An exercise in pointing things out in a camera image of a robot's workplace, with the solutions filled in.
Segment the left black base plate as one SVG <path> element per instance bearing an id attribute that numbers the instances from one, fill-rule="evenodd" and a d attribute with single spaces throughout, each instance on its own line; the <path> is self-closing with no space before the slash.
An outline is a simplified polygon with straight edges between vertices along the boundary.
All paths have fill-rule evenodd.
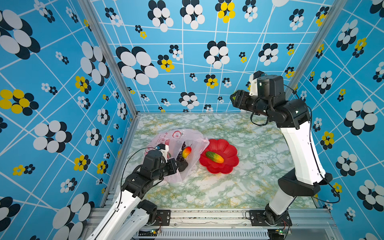
<path id="1" fill-rule="evenodd" d="M 156 212 L 155 222 L 153 226 L 169 226 L 171 220 L 171 210 L 158 209 Z"/>

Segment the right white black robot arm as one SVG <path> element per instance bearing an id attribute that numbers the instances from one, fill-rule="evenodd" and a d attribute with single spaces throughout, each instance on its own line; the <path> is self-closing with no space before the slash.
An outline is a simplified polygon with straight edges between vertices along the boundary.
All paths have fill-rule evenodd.
<path id="1" fill-rule="evenodd" d="M 285 93 L 262 96 L 238 90 L 230 100 L 233 107 L 276 123 L 291 152 L 295 167 L 278 180 L 279 189 L 265 208 L 265 221 L 275 226 L 296 197 L 314 197 L 333 179 L 323 169 L 313 143 L 308 106 L 300 99 L 287 101 Z"/>

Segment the right aluminium corner post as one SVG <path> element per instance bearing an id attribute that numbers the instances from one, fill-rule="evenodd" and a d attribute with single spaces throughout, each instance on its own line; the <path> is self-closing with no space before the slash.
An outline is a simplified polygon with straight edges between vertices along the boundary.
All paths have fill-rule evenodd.
<path id="1" fill-rule="evenodd" d="M 309 48 L 307 49 L 302 60 L 300 61 L 293 78 L 291 78 L 290 82 L 288 83 L 288 86 L 286 87 L 285 92 L 287 101 L 290 99 L 294 87 L 299 83 L 301 77 L 303 76 L 313 57 L 315 56 L 317 49 L 323 43 L 325 37 L 333 27 L 335 21 L 339 17 L 341 11 L 343 10 L 347 2 L 347 0 L 336 0 L 331 5 L 328 16 L 326 17 L 322 25 L 319 27 L 319 30 L 317 31 L 314 39 L 312 40 Z"/>

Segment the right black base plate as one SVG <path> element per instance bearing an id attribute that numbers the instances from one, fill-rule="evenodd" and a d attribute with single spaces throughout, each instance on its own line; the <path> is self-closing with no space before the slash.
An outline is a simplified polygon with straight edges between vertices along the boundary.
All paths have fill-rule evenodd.
<path id="1" fill-rule="evenodd" d="M 291 227 L 293 225 L 288 211 L 282 215 L 276 215 L 269 210 L 250 210 L 246 211 L 245 217 L 251 221 L 253 227 Z"/>

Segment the red yellow mango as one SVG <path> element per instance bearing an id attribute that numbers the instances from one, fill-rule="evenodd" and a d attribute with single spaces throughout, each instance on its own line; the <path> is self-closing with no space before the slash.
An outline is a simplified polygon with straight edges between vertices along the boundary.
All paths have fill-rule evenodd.
<path id="1" fill-rule="evenodd" d="M 182 157 L 184 159 L 187 159 L 187 157 L 190 155 L 190 153 L 192 152 L 192 148 L 191 147 L 185 147 L 182 151 Z"/>

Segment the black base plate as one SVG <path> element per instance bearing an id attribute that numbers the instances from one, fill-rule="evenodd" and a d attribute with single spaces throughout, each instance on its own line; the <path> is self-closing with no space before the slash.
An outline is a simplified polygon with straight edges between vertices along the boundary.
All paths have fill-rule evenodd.
<path id="1" fill-rule="evenodd" d="M 288 211 L 282 215 L 276 215 L 269 210 L 250 210 L 246 211 L 245 217 L 251 221 L 253 227 L 291 227 L 293 225 Z"/>
<path id="2" fill-rule="evenodd" d="M 171 210 L 158 209 L 156 212 L 155 222 L 153 226 L 169 226 L 171 220 Z"/>

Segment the dark purple grape bunch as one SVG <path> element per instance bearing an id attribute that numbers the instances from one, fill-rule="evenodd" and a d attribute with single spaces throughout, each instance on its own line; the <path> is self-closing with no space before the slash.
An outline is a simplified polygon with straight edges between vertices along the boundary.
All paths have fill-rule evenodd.
<path id="1" fill-rule="evenodd" d="M 180 151 L 178 153 L 178 156 L 177 156 L 176 160 L 179 161 L 179 162 L 184 162 L 185 161 L 185 158 L 183 157 L 183 151 Z"/>

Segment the dark avocado front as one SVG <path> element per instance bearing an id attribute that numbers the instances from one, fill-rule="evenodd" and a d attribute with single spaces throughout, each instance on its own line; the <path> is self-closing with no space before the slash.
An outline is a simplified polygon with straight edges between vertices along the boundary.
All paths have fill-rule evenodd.
<path id="1" fill-rule="evenodd" d="M 183 172 L 188 167 L 188 165 L 189 164 L 187 161 L 180 161 L 178 167 L 179 172 Z"/>

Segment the green yellow corn cob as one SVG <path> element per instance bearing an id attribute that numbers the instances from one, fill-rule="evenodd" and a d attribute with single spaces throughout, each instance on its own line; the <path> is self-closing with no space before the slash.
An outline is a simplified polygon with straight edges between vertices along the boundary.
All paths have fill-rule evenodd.
<path id="1" fill-rule="evenodd" d="M 211 151 L 206 152 L 206 157 L 218 164 L 223 164 L 225 162 L 224 158 L 215 152 L 211 152 Z"/>

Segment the left aluminium corner post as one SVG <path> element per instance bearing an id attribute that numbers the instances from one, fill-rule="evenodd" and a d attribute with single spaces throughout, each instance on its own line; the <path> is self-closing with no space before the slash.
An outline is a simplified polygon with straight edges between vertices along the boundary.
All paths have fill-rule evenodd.
<path id="1" fill-rule="evenodd" d="M 114 59 L 113 53 L 108 45 L 107 39 L 105 37 L 105 34 L 102 30 L 101 25 L 99 24 L 99 21 L 96 16 L 96 12 L 93 9 L 92 3 L 90 1 L 86 0 L 79 0 L 79 5 L 82 9 L 82 11 L 85 14 L 86 19 L 88 20 L 89 24 L 91 25 L 91 28 L 93 29 L 94 36 L 106 58 L 106 61 L 109 65 L 109 68 L 114 75 L 117 85 L 126 100 L 126 103 L 129 107 L 129 110 L 131 114 L 133 115 L 133 119 L 135 119 L 138 115 L 138 111 L 135 107 L 134 101 L 132 100 L 130 93 L 128 91 L 128 87 L 123 79 L 123 76 L 118 68 L 118 65 Z"/>

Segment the red flower-shaped plate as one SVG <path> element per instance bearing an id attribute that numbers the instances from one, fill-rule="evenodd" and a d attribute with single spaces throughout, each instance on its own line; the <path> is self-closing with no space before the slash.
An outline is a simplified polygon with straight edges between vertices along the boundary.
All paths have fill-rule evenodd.
<path id="1" fill-rule="evenodd" d="M 199 159 L 211 174 L 230 174 L 239 162 L 238 150 L 224 139 L 210 139 Z"/>

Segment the aluminium corner post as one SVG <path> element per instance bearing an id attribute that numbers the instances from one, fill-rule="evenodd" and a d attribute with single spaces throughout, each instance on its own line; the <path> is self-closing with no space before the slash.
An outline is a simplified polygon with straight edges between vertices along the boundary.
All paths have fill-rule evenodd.
<path id="1" fill-rule="evenodd" d="M 293 78 L 291 78 L 290 82 L 288 83 L 288 86 L 286 87 L 285 92 L 287 101 L 290 99 L 294 87 L 299 83 L 301 77 L 303 76 L 313 57 L 315 56 L 317 49 L 323 43 L 325 37 L 333 27 L 335 21 L 339 17 L 341 11 L 343 10 L 347 2 L 347 0 L 336 0 L 331 5 L 328 16 L 326 17 L 322 25 L 319 27 L 319 30 L 317 31 L 314 39 L 312 40 L 309 48 L 307 49 L 302 60 L 300 61 Z"/>
<path id="2" fill-rule="evenodd" d="M 129 107 L 129 110 L 131 114 L 133 115 L 133 119 L 135 119 L 138 115 L 138 111 L 135 107 L 134 101 L 132 100 L 130 93 L 128 91 L 128 87 L 123 79 L 123 76 L 118 68 L 118 65 L 114 59 L 113 53 L 108 45 L 107 39 L 105 37 L 105 34 L 102 30 L 101 25 L 99 24 L 99 21 L 96 16 L 96 12 L 93 9 L 92 3 L 90 1 L 86 0 L 79 0 L 79 5 L 82 9 L 82 11 L 85 14 L 86 19 L 88 20 L 89 24 L 91 25 L 91 28 L 93 29 L 94 36 L 106 58 L 106 61 L 109 65 L 109 68 L 114 75 L 117 85 L 126 100 L 126 103 Z"/>

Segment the aluminium front rail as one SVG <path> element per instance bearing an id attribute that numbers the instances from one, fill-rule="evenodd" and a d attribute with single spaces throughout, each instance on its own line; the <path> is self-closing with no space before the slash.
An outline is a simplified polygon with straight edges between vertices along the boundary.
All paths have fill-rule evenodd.
<path id="1" fill-rule="evenodd" d="M 169 226 L 146 224 L 131 240 L 341 240 L 330 211 L 289 209 L 291 227 L 253 227 L 246 211 L 261 209 L 165 209 L 171 210 Z M 83 240 L 99 225 L 107 209 L 95 209 Z"/>

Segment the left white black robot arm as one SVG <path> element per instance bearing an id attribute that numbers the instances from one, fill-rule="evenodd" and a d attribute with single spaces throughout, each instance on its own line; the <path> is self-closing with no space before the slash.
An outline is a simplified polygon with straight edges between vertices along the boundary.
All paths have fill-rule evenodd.
<path id="1" fill-rule="evenodd" d="M 156 221 L 157 205 L 144 200 L 146 193 L 167 176 L 178 172 L 180 162 L 166 159 L 168 151 L 150 150 L 142 165 L 126 177 L 120 193 L 89 240 L 130 240 L 146 224 Z"/>

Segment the pink translucent plastic bag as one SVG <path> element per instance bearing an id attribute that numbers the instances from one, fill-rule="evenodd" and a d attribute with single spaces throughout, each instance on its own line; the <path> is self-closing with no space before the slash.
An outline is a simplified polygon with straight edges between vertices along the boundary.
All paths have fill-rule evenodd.
<path id="1" fill-rule="evenodd" d="M 209 145 L 209 140 L 203 136 L 202 133 L 191 129 L 176 129 L 158 134 L 148 144 L 148 148 L 156 147 L 158 144 L 169 145 L 169 158 L 176 160 L 178 153 L 185 147 L 191 147 L 192 152 L 185 159 L 188 162 L 188 167 L 183 171 L 177 171 L 176 174 L 165 177 L 165 181 L 170 184 L 176 184 L 185 180 L 192 170 L 195 169 L 196 163 L 201 154 Z"/>

